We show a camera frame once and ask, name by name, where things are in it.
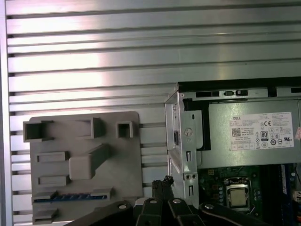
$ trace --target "sticker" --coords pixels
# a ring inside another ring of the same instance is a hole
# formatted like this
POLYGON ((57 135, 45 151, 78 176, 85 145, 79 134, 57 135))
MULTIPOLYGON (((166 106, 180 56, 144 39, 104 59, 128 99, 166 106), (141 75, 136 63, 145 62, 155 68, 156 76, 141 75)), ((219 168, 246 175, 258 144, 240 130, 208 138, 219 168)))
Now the sticker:
POLYGON ((281 165, 281 177, 282 177, 282 192, 284 194, 287 194, 286 178, 285 178, 285 166, 284 165, 281 165))
POLYGON ((300 127, 297 128, 295 139, 296 140, 300 140, 301 139, 301 128, 300 127))
POLYGON ((247 114, 230 120, 232 151, 293 147, 291 112, 247 114))

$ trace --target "silver metal panel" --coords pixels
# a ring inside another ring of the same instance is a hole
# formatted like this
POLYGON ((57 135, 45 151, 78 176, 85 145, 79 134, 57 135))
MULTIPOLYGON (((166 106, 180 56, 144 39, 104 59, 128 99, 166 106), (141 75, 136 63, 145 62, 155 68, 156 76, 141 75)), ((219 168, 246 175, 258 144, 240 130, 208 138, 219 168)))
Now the silver metal panel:
POLYGON ((32 214, 14 215, 14 223, 31 222, 32 214))
POLYGON ((30 161, 29 154, 15 154, 11 156, 11 162, 25 162, 30 161))
POLYGON ((148 45, 149 42, 153 40, 160 40, 165 43, 165 38, 171 42, 174 39, 178 38, 199 38, 200 41, 206 43, 223 43, 227 42, 226 40, 232 40, 233 42, 242 40, 249 40, 251 42, 269 40, 269 38, 276 39, 277 37, 285 37, 288 39, 293 38, 294 35, 298 37, 300 32, 299 24, 254 24, 252 26, 220 26, 220 27, 201 27, 201 28, 166 28, 164 30, 143 30, 143 31, 114 31, 114 32, 88 32, 84 34, 56 34, 56 35, 47 35, 43 34, 38 37, 14 37, 8 38, 8 45, 10 47, 17 46, 31 46, 33 49, 38 49, 39 45, 43 44, 76 44, 82 42, 82 45, 85 45, 86 42, 103 42, 106 46, 107 42, 110 41, 124 41, 126 45, 127 42, 144 43, 148 45))
POLYGON ((128 88, 115 88, 109 90, 83 90, 78 92, 51 92, 51 93, 32 93, 22 96, 12 96, 9 98, 11 104, 14 103, 34 103, 34 102, 50 102, 50 101, 65 101, 76 99, 106 99, 117 97, 132 97, 132 96, 157 96, 168 95, 174 91, 173 85, 165 86, 139 86, 128 88))
POLYGON ((167 175, 167 167, 148 167, 142 168, 143 182, 151 183, 154 180, 163 180, 167 175))
POLYGON ((141 155, 164 155, 167 154, 166 147, 145 147, 141 148, 141 155))
POLYGON ((16 194, 13 195, 13 211, 32 210, 32 195, 31 194, 16 194))
POLYGON ((10 19, 8 34, 108 30, 185 25, 247 24, 295 22, 300 20, 300 7, 237 8, 143 12, 109 15, 64 16, 50 18, 10 19))
POLYGON ((26 191, 32 189, 30 174, 12 176, 13 191, 26 191))
MULTIPOLYGON (((8 176, 11 170, 17 176, 29 174, 23 121, 33 116, 137 111, 142 129, 159 131, 143 134, 144 186, 149 186, 153 178, 166 174, 158 168, 166 164, 161 162, 166 154, 164 102, 174 92, 173 84, 299 76, 301 71, 300 0, 0 3, 6 225, 13 225, 11 186, 20 192, 30 186, 12 184, 8 176), (6 25, 12 34, 8 39, 6 25), (152 175, 153 168, 159 173, 152 175)), ((150 187, 144 191, 151 195, 150 187)), ((28 196, 14 197, 14 206, 22 206, 28 196)), ((15 225, 30 225, 28 212, 20 214, 14 216, 15 225)))
POLYGON ((282 41, 299 40, 300 33, 291 34, 270 34, 268 35, 242 35, 242 36, 209 36, 209 37, 173 37, 172 39, 153 39, 153 40, 122 40, 122 41, 103 41, 91 43, 56 44, 56 45, 31 45, 31 46, 12 46, 8 47, 8 53, 39 53, 50 51, 68 50, 90 50, 108 48, 130 48, 130 47, 154 47, 154 46, 175 46, 175 45, 199 45, 199 44, 220 44, 220 43, 243 43, 260 41, 282 41))
POLYGON ((164 106, 154 107, 149 106, 149 108, 136 108, 132 107, 122 107, 122 108, 110 108, 110 109, 92 109, 92 110, 75 110, 75 111, 57 111, 57 112, 42 112, 42 113, 32 113, 25 115, 14 115, 10 117, 10 130, 11 131, 21 131, 23 130, 23 122, 29 121, 31 117, 40 116, 51 116, 51 115, 71 115, 71 114, 87 114, 87 113, 109 113, 109 112, 124 112, 124 111, 135 111, 139 113, 140 123, 164 123, 164 106))
POLYGON ((300 141, 294 147, 253 151, 229 151, 229 121, 233 116, 257 113, 291 112, 293 131, 300 124, 298 100, 212 104, 209 106, 211 150, 201 152, 199 168, 293 163, 301 161, 300 141))
MULTIPOLYGON (((125 9, 155 9, 155 8, 183 8, 183 7, 206 7, 206 6, 231 6, 231 5, 260 5, 260 4, 277 4, 283 0, 273 0, 266 2, 264 0, 245 0, 245 1, 223 1, 223 0, 178 0, 161 1, 161 0, 50 0, 41 2, 38 0, 23 1, 15 0, 7 3, 7 15, 37 14, 37 13, 66 13, 66 12, 88 12, 88 11, 109 11, 125 9)), ((299 2, 290 0, 287 3, 299 2)))
POLYGON ((70 108, 88 108, 88 107, 112 107, 123 105, 143 105, 161 104, 166 99, 166 96, 154 97, 129 97, 116 98, 105 100, 77 100, 77 101, 62 101, 62 102, 40 102, 30 104, 14 104, 10 105, 11 112, 19 111, 37 111, 37 110, 55 110, 55 109, 70 109, 70 108))
POLYGON ((23 56, 8 59, 8 70, 11 73, 87 69, 99 67, 125 67, 145 65, 170 65, 276 60, 300 58, 298 43, 270 43, 183 47, 167 49, 146 49, 105 53, 58 54, 47 56, 23 56))
POLYGON ((140 129, 141 144, 166 143, 166 128, 142 128, 140 129))
POLYGON ((167 163, 167 154, 142 156, 141 160, 142 164, 167 163))
POLYGON ((144 187, 143 194, 145 197, 152 197, 152 190, 151 187, 144 187))
POLYGON ((161 69, 125 70, 84 73, 46 73, 10 77, 10 91, 35 91, 52 89, 78 89, 121 85, 171 83, 177 81, 210 81, 222 79, 247 79, 299 76, 298 60, 223 63, 161 69))

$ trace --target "rectangular slot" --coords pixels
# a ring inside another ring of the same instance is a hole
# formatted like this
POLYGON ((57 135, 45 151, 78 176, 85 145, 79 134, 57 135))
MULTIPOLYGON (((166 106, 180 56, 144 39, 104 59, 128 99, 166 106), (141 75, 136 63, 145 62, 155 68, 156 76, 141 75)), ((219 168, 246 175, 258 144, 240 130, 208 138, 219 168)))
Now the rectangular slot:
POLYGON ((80 128, 76 128, 80 133, 86 132, 86 134, 78 136, 77 140, 95 139, 105 134, 103 122, 99 118, 78 120, 78 123, 81 123, 86 130, 88 127, 88 131, 85 131, 82 126, 80 128))
POLYGON ((189 196, 193 196, 193 185, 189 186, 189 196))
POLYGON ((186 152, 186 161, 192 161, 191 152, 186 152))
POLYGON ((69 183, 68 176, 40 177, 38 185, 40 187, 63 187, 69 183))
POLYGON ((301 87, 291 88, 291 93, 301 93, 301 87))
POLYGON ((133 138, 133 123, 131 121, 124 121, 117 123, 117 138, 133 138))
POLYGON ((179 132, 178 131, 174 132, 174 144, 177 146, 179 145, 179 132))
POLYGON ((47 124, 52 121, 25 121, 23 123, 24 142, 42 142, 52 140, 52 137, 47 137, 47 124))
POLYGON ((219 91, 196 92, 196 97, 219 97, 219 91))
POLYGON ((37 154, 37 162, 65 161, 66 159, 66 152, 51 152, 37 154))

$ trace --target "black plastic part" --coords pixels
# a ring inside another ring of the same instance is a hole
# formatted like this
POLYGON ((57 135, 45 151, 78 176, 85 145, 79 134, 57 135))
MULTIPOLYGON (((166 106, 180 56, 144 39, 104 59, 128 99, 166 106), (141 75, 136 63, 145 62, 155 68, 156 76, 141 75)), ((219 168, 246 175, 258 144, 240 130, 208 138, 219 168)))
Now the black plastic part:
POLYGON ((164 181, 154 180, 152 182, 152 197, 164 201, 168 201, 174 197, 171 185, 174 179, 170 176, 165 176, 164 181))
POLYGON ((301 87, 291 88, 291 93, 301 93, 301 87))
POLYGON ((224 92, 225 96, 232 96, 233 94, 234 94, 233 91, 226 91, 226 92, 224 92))
POLYGON ((235 210, 231 210, 230 208, 216 204, 214 202, 201 204, 200 211, 209 216, 231 222, 237 226, 270 226, 269 224, 262 222, 257 218, 251 217, 235 210))
POLYGON ((276 87, 268 87, 268 97, 277 97, 276 87))
POLYGON ((163 202, 160 199, 149 198, 145 200, 136 226, 160 226, 162 208, 163 202))
POLYGON ((192 99, 183 99, 185 111, 202 111, 202 124, 203 124, 203 146, 197 151, 211 150, 211 138, 210 138, 210 120, 209 120, 209 102, 192 99))
POLYGON ((236 90, 235 94, 238 97, 247 96, 248 95, 248 90, 236 90))
POLYGON ((79 219, 76 219, 66 226, 97 226, 97 225, 132 225, 133 207, 126 201, 115 202, 109 206, 99 208, 79 219))
POLYGON ((205 226, 199 215, 193 214, 183 199, 171 199, 168 201, 168 205, 174 219, 180 226, 205 226))
POLYGON ((196 97, 219 97, 219 91, 207 91, 207 92, 197 92, 196 97))
POLYGON ((180 92, 301 86, 301 77, 179 82, 180 92))

